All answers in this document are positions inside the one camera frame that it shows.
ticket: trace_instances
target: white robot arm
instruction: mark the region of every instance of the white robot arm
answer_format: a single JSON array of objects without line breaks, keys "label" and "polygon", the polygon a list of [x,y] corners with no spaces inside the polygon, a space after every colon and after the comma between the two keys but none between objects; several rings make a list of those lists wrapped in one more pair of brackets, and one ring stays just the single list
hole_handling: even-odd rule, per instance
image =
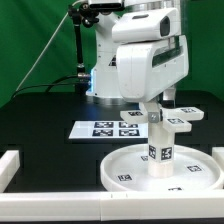
[{"label": "white robot arm", "polygon": [[[112,28],[115,46],[120,45],[115,80],[125,101],[148,102],[188,74],[187,41],[181,36],[180,0],[89,0],[88,4],[98,11],[130,7],[135,10],[125,13]],[[100,80],[109,78],[105,74],[100,78],[101,73],[94,73],[93,85],[98,92],[104,91],[98,85]]]}]

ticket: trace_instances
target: white block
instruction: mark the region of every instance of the white block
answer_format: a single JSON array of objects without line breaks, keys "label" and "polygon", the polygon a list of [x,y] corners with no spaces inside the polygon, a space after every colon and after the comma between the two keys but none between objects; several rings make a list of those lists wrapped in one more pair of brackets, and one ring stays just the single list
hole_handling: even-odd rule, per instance
[{"label": "white block", "polygon": [[0,221],[100,220],[100,193],[0,194]]},{"label": "white block", "polygon": [[0,192],[4,192],[20,166],[19,151],[7,151],[0,159]]}]

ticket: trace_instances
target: green screen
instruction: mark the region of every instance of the green screen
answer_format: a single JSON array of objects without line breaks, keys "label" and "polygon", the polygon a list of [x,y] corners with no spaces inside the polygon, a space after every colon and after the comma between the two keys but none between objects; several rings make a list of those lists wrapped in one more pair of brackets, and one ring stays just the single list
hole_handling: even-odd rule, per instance
[{"label": "green screen", "polygon": [[[0,0],[0,106],[10,100],[26,73],[67,13],[71,0]],[[205,90],[224,100],[223,0],[186,0],[184,31],[188,38],[190,72],[181,90]],[[49,84],[76,74],[73,25],[67,18],[56,38],[22,87]],[[94,29],[82,27],[87,71],[96,62]],[[45,88],[30,91],[44,91]],[[73,91],[57,87],[53,91]]]}]

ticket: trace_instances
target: black tabletop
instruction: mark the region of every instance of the black tabletop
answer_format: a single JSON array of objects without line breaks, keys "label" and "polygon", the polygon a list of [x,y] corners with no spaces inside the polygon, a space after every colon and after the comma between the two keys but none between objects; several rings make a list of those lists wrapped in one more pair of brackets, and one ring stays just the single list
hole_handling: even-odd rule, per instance
[{"label": "black tabletop", "polygon": [[[192,122],[192,132],[179,133],[175,143],[211,154],[224,146],[224,102],[208,92],[179,91],[176,106],[195,106],[205,112]],[[105,191],[100,163],[108,153],[147,139],[74,141],[68,136],[75,121],[118,121],[121,110],[136,104],[105,106],[85,101],[75,93],[27,93],[0,109],[0,152],[18,149],[21,167],[5,193]],[[139,223],[121,221],[110,223]],[[222,219],[151,220],[141,223],[223,223]]]}]

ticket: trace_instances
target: black cable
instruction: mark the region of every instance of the black cable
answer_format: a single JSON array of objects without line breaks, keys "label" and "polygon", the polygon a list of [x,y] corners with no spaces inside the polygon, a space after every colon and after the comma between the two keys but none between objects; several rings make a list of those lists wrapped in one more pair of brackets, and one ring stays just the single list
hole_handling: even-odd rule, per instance
[{"label": "black cable", "polygon": [[19,89],[17,91],[15,91],[13,93],[13,95],[11,96],[11,99],[13,99],[18,93],[27,90],[27,89],[32,89],[32,88],[40,88],[40,87],[49,87],[49,86],[69,86],[69,85],[75,85],[75,84],[82,84],[80,82],[74,82],[74,83],[57,83],[57,84],[41,84],[41,85],[34,85],[34,86],[28,86],[28,87],[24,87],[22,89]]},{"label": "black cable", "polygon": [[[75,79],[75,78],[78,78],[78,76],[77,75],[64,76],[62,78],[55,80],[54,82],[52,82],[52,84],[57,84],[59,82],[65,81],[65,80]],[[48,86],[48,88],[45,90],[45,92],[48,93],[53,87],[54,86]]]}]

